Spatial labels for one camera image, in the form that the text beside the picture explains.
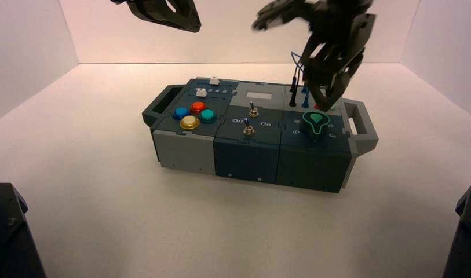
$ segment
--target red button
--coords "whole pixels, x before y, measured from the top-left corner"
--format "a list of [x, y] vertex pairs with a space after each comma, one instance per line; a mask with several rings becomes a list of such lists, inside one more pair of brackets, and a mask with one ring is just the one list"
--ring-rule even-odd
[[206, 108], [207, 107], [204, 102], [197, 101], [191, 105], [189, 110], [191, 110], [191, 113], [193, 114], [199, 114], [201, 111], [205, 110]]

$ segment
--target blue plug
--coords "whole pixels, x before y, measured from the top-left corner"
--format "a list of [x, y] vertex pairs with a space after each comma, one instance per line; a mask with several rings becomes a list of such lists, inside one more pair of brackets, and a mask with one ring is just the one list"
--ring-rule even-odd
[[304, 103], [302, 103], [302, 107], [309, 108], [309, 88], [307, 88], [307, 86], [304, 86], [304, 88], [302, 89], [302, 93], [304, 91], [305, 91], [305, 99], [304, 99]]

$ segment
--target white wall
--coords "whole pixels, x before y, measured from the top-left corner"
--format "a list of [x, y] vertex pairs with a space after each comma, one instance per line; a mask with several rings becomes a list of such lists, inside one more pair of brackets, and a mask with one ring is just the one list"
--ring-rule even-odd
[[471, 0], [422, 0], [401, 62], [471, 113]]
[[[193, 34], [141, 21], [124, 3], [60, 0], [81, 63], [290, 62], [301, 52], [308, 25], [301, 20], [259, 34], [251, 30], [270, 0], [195, 0], [202, 22]], [[419, 0], [375, 0], [378, 19], [368, 62], [398, 62]]]
[[0, 0], [0, 117], [77, 64], [58, 0]]

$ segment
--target blue button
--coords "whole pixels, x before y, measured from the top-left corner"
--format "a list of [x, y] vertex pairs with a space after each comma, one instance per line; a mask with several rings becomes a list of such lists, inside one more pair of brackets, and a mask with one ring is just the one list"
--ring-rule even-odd
[[187, 115], [189, 115], [189, 110], [187, 108], [177, 107], [176, 110], [174, 111], [174, 114], [172, 114], [172, 118], [176, 120], [182, 120]]

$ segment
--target black plug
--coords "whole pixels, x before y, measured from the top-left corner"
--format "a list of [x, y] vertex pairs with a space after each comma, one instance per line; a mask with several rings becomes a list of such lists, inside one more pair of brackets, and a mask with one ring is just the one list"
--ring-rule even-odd
[[289, 106], [295, 107], [297, 106], [296, 98], [297, 98], [297, 78], [293, 77], [293, 80], [291, 81], [291, 100], [290, 103], [288, 103]]

